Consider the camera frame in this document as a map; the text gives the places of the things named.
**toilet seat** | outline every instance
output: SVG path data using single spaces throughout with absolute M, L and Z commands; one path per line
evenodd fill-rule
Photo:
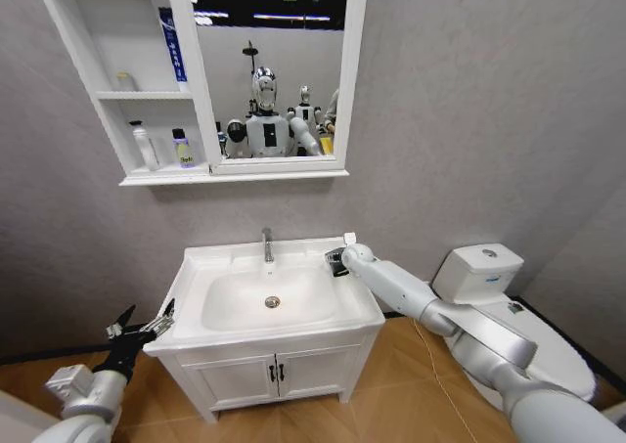
M 594 396 L 596 380 L 585 360 L 531 311 L 508 298 L 473 306 L 537 343 L 537 353 L 526 369 L 530 377 L 557 384 L 586 401 Z

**cabinet door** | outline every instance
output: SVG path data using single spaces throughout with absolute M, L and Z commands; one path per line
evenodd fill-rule
M 278 398 L 274 355 L 221 360 L 183 368 L 194 385 L 207 395 L 212 411 Z
M 330 394 L 343 390 L 359 345 L 277 353 L 282 398 Z

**bathroom sink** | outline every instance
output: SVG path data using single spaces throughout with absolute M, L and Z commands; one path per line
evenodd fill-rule
M 343 238 L 185 249 L 165 305 L 175 298 L 174 326 L 146 351 L 333 332 L 380 325 L 382 312 L 354 275 L 335 278 L 326 252 Z
M 201 317 L 209 330 L 255 331 L 324 321 L 335 307 L 333 281 L 326 269 L 287 267 L 216 279 Z

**toilet tank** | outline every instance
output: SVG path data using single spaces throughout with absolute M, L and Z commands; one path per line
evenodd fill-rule
M 497 301 L 523 263 L 501 244 L 459 247 L 446 257 L 432 288 L 452 303 Z

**sink drain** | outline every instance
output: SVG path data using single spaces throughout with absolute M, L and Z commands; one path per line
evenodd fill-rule
M 278 296 L 268 296 L 265 298 L 265 306 L 268 308 L 274 309 L 278 307 L 279 304 L 281 304 L 281 298 Z

